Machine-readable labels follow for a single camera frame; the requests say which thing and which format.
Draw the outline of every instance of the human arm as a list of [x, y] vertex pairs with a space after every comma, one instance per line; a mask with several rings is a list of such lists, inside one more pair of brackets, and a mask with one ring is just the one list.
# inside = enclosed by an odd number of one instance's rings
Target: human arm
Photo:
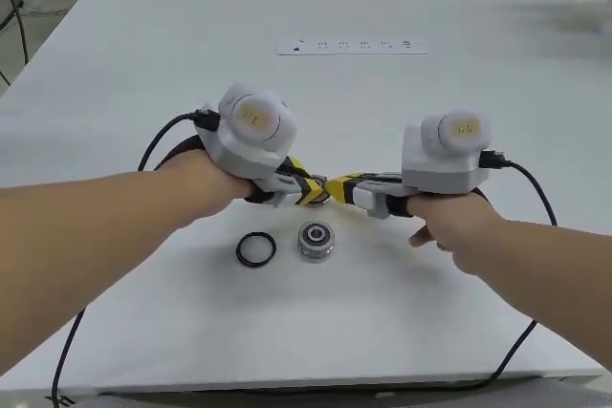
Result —
[[416, 196], [426, 221], [410, 243], [436, 241], [517, 310], [612, 369], [612, 237], [503, 219], [476, 195]]
[[155, 172], [1, 190], [0, 375], [174, 231], [250, 191], [202, 151]]

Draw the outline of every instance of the table surface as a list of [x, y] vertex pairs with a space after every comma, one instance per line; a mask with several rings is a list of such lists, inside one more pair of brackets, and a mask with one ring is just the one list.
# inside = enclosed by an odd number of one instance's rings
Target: table surface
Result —
[[[285, 98], [299, 126], [293, 154], [330, 176], [398, 170], [406, 123], [480, 110], [492, 118], [494, 147], [541, 180], [562, 225], [607, 232], [612, 41], [598, 27], [608, 13], [604, 0], [80, 0], [1, 101], [0, 183], [134, 169], [168, 119], [245, 81]], [[275, 55], [281, 37], [299, 35], [418, 37], [430, 54]], [[176, 128], [155, 159], [190, 134]], [[517, 174], [495, 172], [483, 189], [505, 216], [546, 221]], [[337, 233], [335, 253], [317, 265], [295, 251], [297, 229], [313, 219]], [[235, 203], [176, 233], [91, 305], [61, 387], [485, 376], [529, 319], [447, 254], [407, 247], [418, 226], [340, 204]], [[257, 230], [279, 253], [250, 270], [234, 248]], [[0, 390], [47, 391], [66, 333], [0, 378]], [[538, 327], [506, 376], [600, 372]]]

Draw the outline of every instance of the ball bearing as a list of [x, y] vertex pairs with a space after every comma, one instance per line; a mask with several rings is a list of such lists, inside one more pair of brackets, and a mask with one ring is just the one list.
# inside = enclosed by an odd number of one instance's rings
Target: ball bearing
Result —
[[334, 230], [324, 222], [307, 222], [297, 233], [297, 248], [307, 260], [320, 262], [334, 250]]

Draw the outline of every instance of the electrical outlet socket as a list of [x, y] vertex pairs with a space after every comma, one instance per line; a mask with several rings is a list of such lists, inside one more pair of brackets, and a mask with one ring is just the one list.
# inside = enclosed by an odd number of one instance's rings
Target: electrical outlet socket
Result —
[[422, 39], [409, 38], [281, 38], [276, 46], [280, 55], [317, 54], [429, 54]]

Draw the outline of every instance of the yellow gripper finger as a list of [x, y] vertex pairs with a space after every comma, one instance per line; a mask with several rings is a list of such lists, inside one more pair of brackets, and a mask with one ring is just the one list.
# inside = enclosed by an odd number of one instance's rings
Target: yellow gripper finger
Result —
[[354, 172], [353, 174], [331, 179], [325, 184], [325, 191], [340, 203], [354, 204], [353, 190], [361, 182], [360, 176], [362, 175], [362, 172]]

